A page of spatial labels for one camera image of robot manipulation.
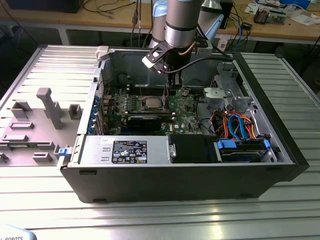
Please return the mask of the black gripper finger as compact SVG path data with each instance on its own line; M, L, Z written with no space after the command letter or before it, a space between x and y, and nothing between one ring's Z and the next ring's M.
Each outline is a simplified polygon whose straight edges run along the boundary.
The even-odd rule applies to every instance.
M170 90L178 90L181 87L181 73L169 73L168 74L168 88Z

